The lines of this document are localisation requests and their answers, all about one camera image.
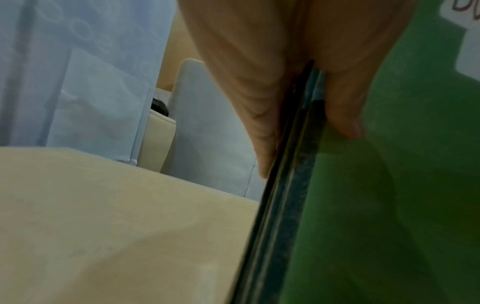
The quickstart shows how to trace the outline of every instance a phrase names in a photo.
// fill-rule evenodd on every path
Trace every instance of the green surface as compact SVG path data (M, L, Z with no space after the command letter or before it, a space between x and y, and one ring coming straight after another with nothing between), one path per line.
M480 83L440 4L379 70L366 138L326 130L282 303L480 303Z

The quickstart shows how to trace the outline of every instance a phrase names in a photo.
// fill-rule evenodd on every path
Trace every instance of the hand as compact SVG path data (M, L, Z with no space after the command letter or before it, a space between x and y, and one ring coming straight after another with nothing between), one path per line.
M280 137L280 104L309 61L327 72L325 111L348 138L385 56L408 25L415 0L296 0L297 22L274 0L178 0L198 52L231 100L266 178Z

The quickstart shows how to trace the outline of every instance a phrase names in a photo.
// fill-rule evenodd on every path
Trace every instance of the black object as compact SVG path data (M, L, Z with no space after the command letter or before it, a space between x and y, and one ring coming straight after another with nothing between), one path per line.
M167 117L169 116L169 109L167 108L166 104L160 99L153 98L150 108L162 115L165 115Z
M285 97L285 129L231 290L231 304L280 300L326 123L324 80L324 73L310 62Z

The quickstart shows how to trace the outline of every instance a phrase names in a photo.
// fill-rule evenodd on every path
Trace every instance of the beige tabletop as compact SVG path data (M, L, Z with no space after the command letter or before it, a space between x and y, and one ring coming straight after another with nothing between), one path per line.
M0 149L0 303L222 303L258 204L71 150Z

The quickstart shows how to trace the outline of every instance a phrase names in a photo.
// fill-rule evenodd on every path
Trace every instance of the gray panel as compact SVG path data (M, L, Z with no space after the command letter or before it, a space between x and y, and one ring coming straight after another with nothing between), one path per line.
M230 102L202 62L182 64L169 110L177 123L170 175L245 196L252 174L257 175L255 153Z

